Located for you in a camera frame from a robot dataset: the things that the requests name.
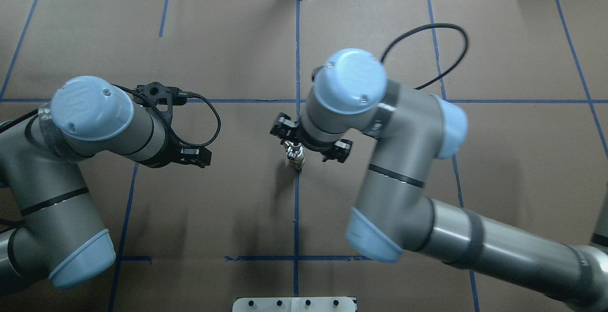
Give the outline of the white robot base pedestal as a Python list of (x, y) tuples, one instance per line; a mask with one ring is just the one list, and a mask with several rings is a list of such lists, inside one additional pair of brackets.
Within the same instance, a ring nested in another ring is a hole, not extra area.
[(247, 297), (238, 298), (233, 312), (358, 312), (354, 297)]

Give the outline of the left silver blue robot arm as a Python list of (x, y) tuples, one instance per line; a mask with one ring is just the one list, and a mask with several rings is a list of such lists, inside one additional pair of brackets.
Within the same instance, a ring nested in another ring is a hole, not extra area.
[(1, 232), (1, 295), (48, 279), (67, 290), (116, 260), (79, 162), (104, 151), (150, 168), (211, 163), (207, 143), (181, 139), (173, 106), (204, 96), (158, 82), (131, 90), (96, 76), (68, 80), (50, 102), (1, 125), (1, 186), (21, 213)]

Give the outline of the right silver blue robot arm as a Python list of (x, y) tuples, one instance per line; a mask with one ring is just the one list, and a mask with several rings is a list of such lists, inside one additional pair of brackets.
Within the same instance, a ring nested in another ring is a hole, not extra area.
[(270, 133), (343, 163), (349, 130), (376, 141), (347, 227), (359, 254), (395, 264), (417, 252), (574, 311), (607, 310), (605, 251), (547, 240), (424, 195), (434, 160), (454, 156), (467, 137), (462, 108), (389, 79), (382, 59), (346, 48), (315, 69), (298, 119), (280, 113)]

